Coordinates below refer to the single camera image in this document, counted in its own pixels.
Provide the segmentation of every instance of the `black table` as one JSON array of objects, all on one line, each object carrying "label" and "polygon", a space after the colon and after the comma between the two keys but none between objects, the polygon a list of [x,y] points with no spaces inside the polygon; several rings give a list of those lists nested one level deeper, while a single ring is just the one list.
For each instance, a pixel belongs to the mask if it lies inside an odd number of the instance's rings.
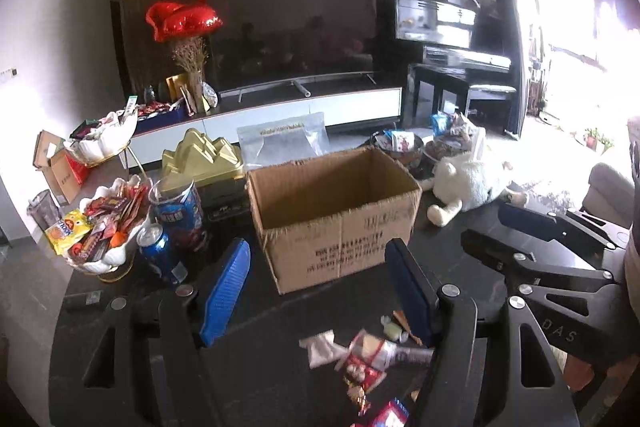
[{"label": "black table", "polygon": [[[460,233],[469,226],[520,242],[542,262],[587,266],[560,244],[547,244],[500,225],[498,203],[460,214],[446,228],[438,229],[426,220],[426,208],[433,202],[431,193],[423,196],[409,247],[442,283],[467,290],[478,304],[479,317],[495,317],[507,293],[500,274],[460,247]],[[535,202],[532,206],[544,211]],[[244,237],[252,248],[251,270],[225,335],[209,349],[200,350],[226,423],[348,426],[356,421],[353,407],[346,404],[346,387],[332,365],[309,370],[306,350],[298,347],[298,341],[328,329],[333,329],[336,341],[345,346],[360,328],[382,336],[380,316],[399,309],[385,265],[279,296],[249,215],[219,223],[212,227],[212,233],[210,251],[188,262],[190,279],[199,267],[220,256],[233,237]],[[74,273],[66,294],[102,289],[108,296],[106,304],[118,295],[148,293],[159,287],[142,260],[136,259],[132,272],[111,285]],[[101,315],[102,310],[96,308],[69,311],[63,307],[60,311],[49,372],[50,419],[56,427],[77,425],[77,412],[92,406],[79,401],[78,391],[95,349]],[[424,372],[415,367],[391,368],[370,395],[372,411],[392,397],[418,388],[423,378]],[[113,411],[95,413],[111,415],[114,421],[118,416]]]}]

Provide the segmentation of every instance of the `can top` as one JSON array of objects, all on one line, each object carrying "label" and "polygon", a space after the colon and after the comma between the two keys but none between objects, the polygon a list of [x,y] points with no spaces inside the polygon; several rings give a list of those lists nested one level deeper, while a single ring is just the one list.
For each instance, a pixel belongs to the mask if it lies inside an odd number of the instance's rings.
[{"label": "can top", "polygon": [[156,244],[161,235],[162,225],[160,225],[160,223],[154,223],[152,225],[148,225],[148,227],[143,227],[138,233],[136,241],[138,242],[139,247],[150,247],[151,245]]}]

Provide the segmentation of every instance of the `tile floor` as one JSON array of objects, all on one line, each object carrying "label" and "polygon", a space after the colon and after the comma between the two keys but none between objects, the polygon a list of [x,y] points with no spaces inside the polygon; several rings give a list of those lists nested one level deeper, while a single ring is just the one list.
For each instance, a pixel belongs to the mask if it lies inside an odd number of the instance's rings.
[{"label": "tile floor", "polygon": [[[429,129],[415,129],[422,137]],[[356,147],[366,134],[330,136],[333,150]],[[573,138],[527,118],[520,141],[489,135],[492,149],[514,166],[514,181],[549,204],[579,206],[598,156]],[[72,270],[49,248],[18,241],[0,252],[0,333],[8,337],[8,381],[26,410],[48,427],[48,373],[53,333]]]}]

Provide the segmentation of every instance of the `potted plant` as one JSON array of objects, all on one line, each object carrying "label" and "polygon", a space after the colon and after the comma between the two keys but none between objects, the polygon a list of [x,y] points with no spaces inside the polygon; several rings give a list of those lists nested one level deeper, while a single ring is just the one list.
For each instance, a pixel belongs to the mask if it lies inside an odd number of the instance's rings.
[{"label": "potted plant", "polygon": [[604,145],[604,151],[602,151],[602,153],[606,153],[607,150],[611,149],[613,147],[613,139],[612,138],[607,138],[606,136],[602,135],[600,136],[600,143],[602,143]]},{"label": "potted plant", "polygon": [[598,132],[598,128],[589,128],[587,131],[586,144],[589,149],[592,151],[596,150],[598,146],[598,138],[600,137],[600,133]]}]

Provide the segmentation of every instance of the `vase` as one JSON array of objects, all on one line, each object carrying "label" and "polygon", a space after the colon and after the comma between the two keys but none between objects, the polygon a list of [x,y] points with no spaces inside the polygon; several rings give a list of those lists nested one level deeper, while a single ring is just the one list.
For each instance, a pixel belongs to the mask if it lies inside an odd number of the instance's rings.
[{"label": "vase", "polygon": [[202,70],[189,71],[189,90],[193,95],[196,107],[193,109],[195,112],[204,112],[204,102],[202,100],[204,74]]}]

